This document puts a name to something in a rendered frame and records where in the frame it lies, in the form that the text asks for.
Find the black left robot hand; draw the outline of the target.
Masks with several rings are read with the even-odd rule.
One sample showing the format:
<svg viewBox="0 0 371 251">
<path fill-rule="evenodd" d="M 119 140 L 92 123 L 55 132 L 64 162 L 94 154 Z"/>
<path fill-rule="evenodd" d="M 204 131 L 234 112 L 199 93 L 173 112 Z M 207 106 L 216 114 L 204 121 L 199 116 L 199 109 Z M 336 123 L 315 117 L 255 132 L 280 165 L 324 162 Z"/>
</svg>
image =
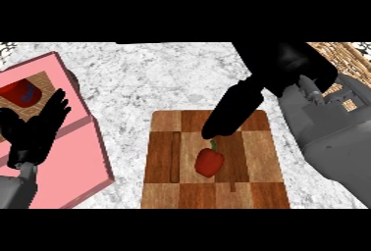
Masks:
<svg viewBox="0 0 371 251">
<path fill-rule="evenodd" d="M 70 112 L 63 89 L 55 91 L 39 115 L 27 121 L 11 108 L 0 108 L 0 134 L 11 142 L 9 168 L 18 169 L 24 163 L 43 163 Z"/>
</svg>

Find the pink open box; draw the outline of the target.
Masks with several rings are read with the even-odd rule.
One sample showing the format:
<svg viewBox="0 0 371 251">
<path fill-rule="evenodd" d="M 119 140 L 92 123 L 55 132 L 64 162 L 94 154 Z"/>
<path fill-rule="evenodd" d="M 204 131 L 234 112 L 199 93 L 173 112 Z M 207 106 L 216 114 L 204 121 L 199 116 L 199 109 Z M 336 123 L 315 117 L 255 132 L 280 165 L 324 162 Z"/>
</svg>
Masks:
<svg viewBox="0 0 371 251">
<path fill-rule="evenodd" d="M 0 108 L 11 108 L 23 119 L 36 116 L 57 89 L 65 91 L 71 112 L 57 133 L 46 161 L 37 167 L 37 194 L 33 209 L 73 208 L 114 182 L 99 123 L 83 101 L 60 55 L 49 52 L 0 72 L 0 87 L 27 79 L 40 89 L 39 102 L 20 107 L 0 96 Z M 0 176 L 18 176 L 8 167 L 11 143 L 0 136 Z"/>
</svg>

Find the red can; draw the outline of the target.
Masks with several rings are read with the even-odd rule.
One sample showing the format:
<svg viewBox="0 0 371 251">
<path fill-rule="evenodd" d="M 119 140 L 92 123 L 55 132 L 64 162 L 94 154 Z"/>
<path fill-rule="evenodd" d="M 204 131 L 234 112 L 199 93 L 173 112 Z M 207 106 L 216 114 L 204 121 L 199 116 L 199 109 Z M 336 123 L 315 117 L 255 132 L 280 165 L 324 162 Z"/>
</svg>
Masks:
<svg viewBox="0 0 371 251">
<path fill-rule="evenodd" d="M 0 96 L 23 108 L 31 107 L 40 100 L 42 91 L 24 78 L 0 87 Z"/>
</svg>

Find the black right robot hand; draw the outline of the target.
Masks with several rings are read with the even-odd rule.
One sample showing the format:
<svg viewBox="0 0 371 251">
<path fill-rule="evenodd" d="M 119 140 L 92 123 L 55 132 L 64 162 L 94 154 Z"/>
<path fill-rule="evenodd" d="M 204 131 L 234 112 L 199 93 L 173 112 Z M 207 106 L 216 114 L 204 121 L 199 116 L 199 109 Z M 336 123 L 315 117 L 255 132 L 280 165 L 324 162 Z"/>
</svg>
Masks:
<svg viewBox="0 0 371 251">
<path fill-rule="evenodd" d="M 326 92 L 337 77 L 337 69 L 306 42 L 234 41 L 252 76 L 228 88 L 204 123 L 201 136 L 210 139 L 231 135 L 259 107 L 267 88 L 277 98 L 300 76 Z"/>
</svg>

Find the red bell pepper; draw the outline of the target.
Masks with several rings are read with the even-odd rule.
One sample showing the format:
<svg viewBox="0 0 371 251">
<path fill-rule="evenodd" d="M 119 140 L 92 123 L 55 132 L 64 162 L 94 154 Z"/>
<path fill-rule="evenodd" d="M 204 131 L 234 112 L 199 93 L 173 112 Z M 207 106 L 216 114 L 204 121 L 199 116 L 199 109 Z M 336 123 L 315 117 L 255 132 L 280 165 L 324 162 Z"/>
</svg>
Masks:
<svg viewBox="0 0 371 251">
<path fill-rule="evenodd" d="M 210 141 L 210 145 L 210 148 L 200 150 L 194 163 L 196 171 L 207 178 L 212 178 L 218 174 L 225 162 L 225 157 L 218 152 L 218 144 L 215 140 Z"/>
</svg>

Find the checkered wooden cutting board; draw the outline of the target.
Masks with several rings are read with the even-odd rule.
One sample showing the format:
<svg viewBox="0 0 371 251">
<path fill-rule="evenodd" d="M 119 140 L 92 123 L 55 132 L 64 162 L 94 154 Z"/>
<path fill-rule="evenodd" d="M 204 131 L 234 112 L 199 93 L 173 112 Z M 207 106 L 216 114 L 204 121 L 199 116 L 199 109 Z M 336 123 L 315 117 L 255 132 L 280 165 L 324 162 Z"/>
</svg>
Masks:
<svg viewBox="0 0 371 251">
<path fill-rule="evenodd" d="M 237 132 L 201 138 L 206 110 L 153 114 L 142 190 L 144 208 L 290 207 L 267 113 Z"/>
</svg>

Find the wicker basket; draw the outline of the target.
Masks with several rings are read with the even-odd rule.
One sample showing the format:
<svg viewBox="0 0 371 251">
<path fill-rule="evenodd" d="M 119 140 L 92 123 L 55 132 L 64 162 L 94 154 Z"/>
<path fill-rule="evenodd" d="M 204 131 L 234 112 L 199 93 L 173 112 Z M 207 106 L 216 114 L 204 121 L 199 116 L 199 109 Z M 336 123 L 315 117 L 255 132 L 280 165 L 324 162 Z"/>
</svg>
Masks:
<svg viewBox="0 0 371 251">
<path fill-rule="evenodd" d="M 357 78 L 371 89 L 371 63 L 349 42 L 309 42 L 334 64 L 337 71 Z"/>
</svg>

